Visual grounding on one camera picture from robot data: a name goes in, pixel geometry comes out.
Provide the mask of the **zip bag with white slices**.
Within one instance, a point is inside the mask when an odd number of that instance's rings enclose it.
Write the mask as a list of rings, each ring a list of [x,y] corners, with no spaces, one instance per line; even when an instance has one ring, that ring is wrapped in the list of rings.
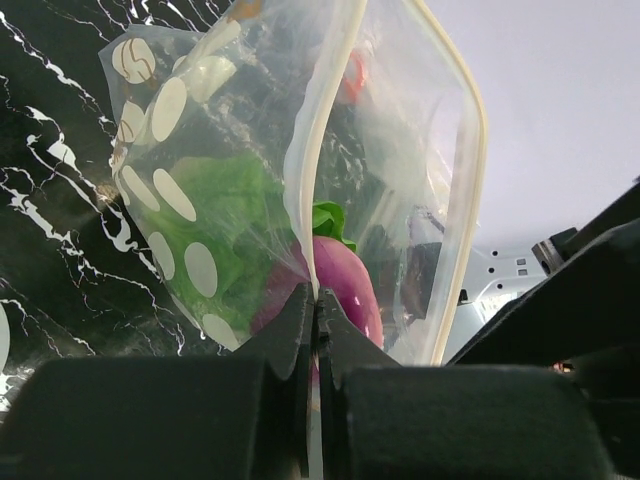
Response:
[[[368,71],[339,87],[352,50]],[[146,172],[251,154],[320,285],[313,238],[368,270],[384,352],[441,363],[469,258],[487,120],[473,77],[422,1],[236,1],[205,33],[132,25],[99,54],[117,122],[112,177],[139,215]]]

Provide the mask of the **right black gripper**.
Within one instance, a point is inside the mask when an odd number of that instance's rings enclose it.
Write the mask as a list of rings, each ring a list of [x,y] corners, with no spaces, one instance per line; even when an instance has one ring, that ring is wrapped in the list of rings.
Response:
[[[570,367],[616,472],[639,476],[639,187],[555,235],[562,264],[502,307],[453,365]]]

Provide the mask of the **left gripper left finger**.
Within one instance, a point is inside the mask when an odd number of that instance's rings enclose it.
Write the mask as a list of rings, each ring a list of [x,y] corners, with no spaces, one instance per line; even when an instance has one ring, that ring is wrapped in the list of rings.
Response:
[[[52,361],[1,428],[5,479],[302,479],[314,299],[227,356]]]

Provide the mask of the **green lettuce head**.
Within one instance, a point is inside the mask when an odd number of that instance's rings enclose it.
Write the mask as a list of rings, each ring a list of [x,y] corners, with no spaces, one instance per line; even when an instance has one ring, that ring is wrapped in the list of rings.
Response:
[[[260,158],[187,156],[142,181],[141,229],[164,283],[214,340],[244,342],[308,281],[283,185]]]

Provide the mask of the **purple onion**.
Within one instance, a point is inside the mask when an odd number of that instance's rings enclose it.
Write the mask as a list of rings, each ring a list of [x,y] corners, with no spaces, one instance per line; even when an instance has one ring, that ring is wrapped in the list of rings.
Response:
[[[313,238],[314,264],[322,287],[331,289],[348,319],[377,347],[383,346],[383,326],[372,282],[363,262],[347,246],[325,236]],[[293,247],[294,265],[276,262],[264,287],[264,300],[254,314],[250,332],[255,334],[283,309],[296,286],[308,281],[300,246]]]

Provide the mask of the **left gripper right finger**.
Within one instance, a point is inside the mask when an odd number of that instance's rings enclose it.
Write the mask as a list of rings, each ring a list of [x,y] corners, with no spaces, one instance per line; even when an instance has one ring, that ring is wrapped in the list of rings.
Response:
[[[325,290],[317,307],[328,479],[610,479],[584,397],[543,368],[406,367]]]

